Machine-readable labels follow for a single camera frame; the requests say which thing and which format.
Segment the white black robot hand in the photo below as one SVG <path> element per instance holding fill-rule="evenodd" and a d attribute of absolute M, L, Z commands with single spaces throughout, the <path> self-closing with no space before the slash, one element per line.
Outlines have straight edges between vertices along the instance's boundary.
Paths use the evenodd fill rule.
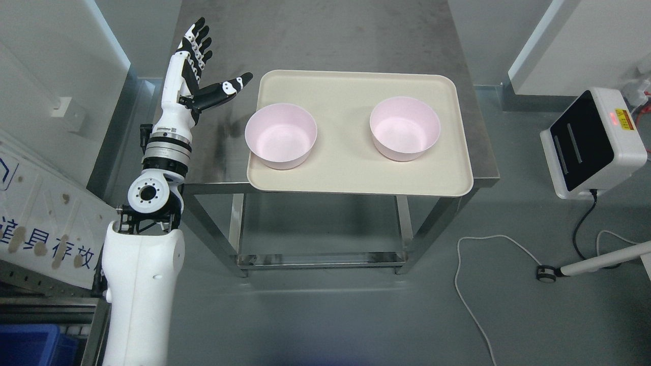
<path fill-rule="evenodd" d="M 154 129 L 185 134 L 198 124 L 203 111 L 225 104 L 253 80 L 251 72 L 209 86 L 201 86 L 212 39 L 205 18 L 198 18 L 184 33 L 170 56 L 163 92 L 162 115 Z"/>

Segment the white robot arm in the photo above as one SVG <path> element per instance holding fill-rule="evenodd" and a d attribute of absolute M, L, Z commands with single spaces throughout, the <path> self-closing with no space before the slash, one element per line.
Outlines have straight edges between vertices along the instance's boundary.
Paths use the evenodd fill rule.
<path fill-rule="evenodd" d="M 102 270 L 111 304 L 104 365 L 166 365 L 173 297 L 185 258 L 179 188 L 192 153 L 191 125 L 146 128 L 142 171 L 120 219 L 107 228 Z"/>

